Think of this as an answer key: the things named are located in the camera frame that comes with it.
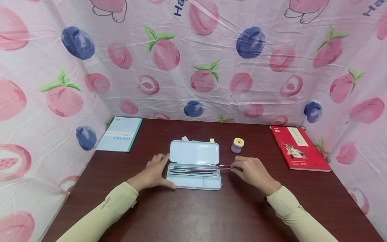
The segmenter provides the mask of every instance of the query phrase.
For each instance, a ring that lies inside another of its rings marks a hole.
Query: glue stick
[[[233,144],[231,145],[231,151],[239,154],[242,151],[242,147],[245,144],[245,141],[241,138],[235,138]]]

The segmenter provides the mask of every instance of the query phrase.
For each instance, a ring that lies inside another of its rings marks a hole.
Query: hand
[[[263,191],[266,196],[270,196],[281,188],[281,184],[269,175],[257,158],[236,156],[234,163],[231,164],[231,171],[245,182]]]
[[[146,168],[142,172],[138,173],[126,182],[136,189],[137,192],[140,192],[144,188],[159,185],[176,189],[176,185],[173,182],[165,180],[161,176],[168,159],[169,154],[158,154],[157,156],[153,156],[153,159],[148,161]]]

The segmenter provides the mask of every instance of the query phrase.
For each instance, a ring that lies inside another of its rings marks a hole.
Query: dark red table
[[[140,172],[154,154],[168,153],[170,142],[183,136],[214,138],[220,145],[220,164],[233,162],[232,140],[243,138],[241,155],[259,158],[338,241],[383,241],[333,172],[290,170],[268,126],[150,119],[142,122],[130,153],[95,152],[43,241],[58,239],[115,186]],[[298,241],[263,197],[228,171],[222,172],[219,191],[147,189],[100,241]]]

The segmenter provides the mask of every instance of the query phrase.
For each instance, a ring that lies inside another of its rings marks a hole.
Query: notebook
[[[115,117],[96,150],[129,152],[142,118]]]
[[[330,172],[331,168],[300,127],[270,126],[290,169]]]

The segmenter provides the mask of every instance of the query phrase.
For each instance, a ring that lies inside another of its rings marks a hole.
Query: arm sleeve
[[[286,187],[282,186],[268,196],[267,201],[300,242],[337,242],[333,235],[304,210]]]
[[[81,218],[57,242],[98,242],[103,233],[136,204],[138,192],[126,182],[115,187],[105,201]]]

